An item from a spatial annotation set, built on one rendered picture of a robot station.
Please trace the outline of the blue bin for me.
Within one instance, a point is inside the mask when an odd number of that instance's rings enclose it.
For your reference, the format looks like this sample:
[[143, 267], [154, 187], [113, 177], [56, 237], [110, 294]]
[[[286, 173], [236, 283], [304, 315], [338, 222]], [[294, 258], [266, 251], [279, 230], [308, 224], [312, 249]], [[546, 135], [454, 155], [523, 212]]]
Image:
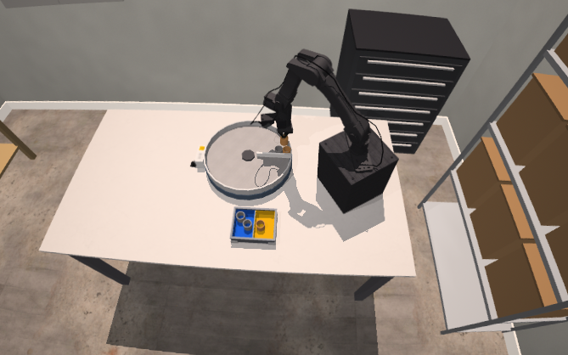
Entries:
[[[242, 211], [245, 214], [245, 219], [250, 219], [252, 222], [252, 229], [253, 229], [253, 225], [254, 225], [254, 214], [255, 212], [253, 210], [238, 210], [236, 209], [236, 214]], [[233, 236], [239, 236], [239, 237], [251, 237], [253, 234], [253, 231], [246, 231], [244, 230], [243, 227], [243, 223], [239, 223], [236, 219], [236, 214], [235, 214], [235, 220], [234, 220], [234, 226], [233, 226]]]

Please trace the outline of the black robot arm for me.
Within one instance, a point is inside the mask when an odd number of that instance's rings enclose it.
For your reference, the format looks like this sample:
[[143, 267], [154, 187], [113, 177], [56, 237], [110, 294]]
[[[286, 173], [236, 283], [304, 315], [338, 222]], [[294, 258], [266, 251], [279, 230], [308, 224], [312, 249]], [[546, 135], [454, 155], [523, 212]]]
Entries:
[[[312, 57], [307, 55], [311, 55]], [[278, 93], [268, 93], [266, 103], [266, 95], [264, 96], [263, 105], [265, 103], [265, 107], [270, 110], [277, 111], [276, 113], [261, 114], [262, 127], [266, 129], [277, 120], [277, 128], [285, 129], [286, 119], [291, 117], [291, 103], [297, 94], [297, 88], [299, 87], [301, 80], [311, 86], [316, 85], [315, 87], [330, 102], [342, 121], [344, 126], [343, 130], [347, 134], [346, 140], [351, 153], [355, 172], [372, 171], [373, 164], [368, 152], [369, 135], [371, 134], [370, 124], [366, 119], [360, 116], [362, 114], [354, 107], [338, 82], [340, 89], [337, 87], [331, 60], [323, 54], [318, 54], [307, 49], [302, 49], [297, 56], [304, 59], [296, 57], [296, 59], [292, 59], [286, 65], [286, 67], [290, 70], [288, 71], [284, 83]], [[302, 61], [299, 61], [299, 59]], [[307, 59], [325, 69], [333, 78], [335, 78], [335, 80], [324, 70], [309, 61], [311, 63], [310, 64]], [[307, 63], [304, 63], [304, 61]], [[344, 95], [341, 92], [343, 92]], [[354, 110], [359, 115], [356, 114]], [[284, 120], [281, 120], [279, 117]]]

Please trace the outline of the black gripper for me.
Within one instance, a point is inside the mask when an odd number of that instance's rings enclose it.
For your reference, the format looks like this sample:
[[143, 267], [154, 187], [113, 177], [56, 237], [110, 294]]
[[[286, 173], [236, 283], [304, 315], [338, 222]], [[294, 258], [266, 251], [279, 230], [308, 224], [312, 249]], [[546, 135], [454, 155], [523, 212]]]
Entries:
[[277, 130], [278, 130], [278, 133], [280, 134], [280, 136], [282, 138], [286, 138], [288, 136], [288, 134], [293, 133], [291, 117], [286, 119], [285, 129], [278, 129], [277, 128]]

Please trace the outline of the yellow bin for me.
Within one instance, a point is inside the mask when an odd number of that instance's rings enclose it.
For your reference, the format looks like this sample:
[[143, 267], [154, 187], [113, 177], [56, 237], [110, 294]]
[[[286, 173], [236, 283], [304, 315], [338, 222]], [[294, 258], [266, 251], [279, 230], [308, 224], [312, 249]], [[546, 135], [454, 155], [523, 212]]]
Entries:
[[[273, 211], [256, 211], [255, 227], [254, 227], [254, 237], [273, 239], [273, 228], [274, 228], [274, 215]], [[256, 222], [258, 220], [263, 220], [265, 222], [265, 229], [263, 231], [258, 231], [256, 229]]]

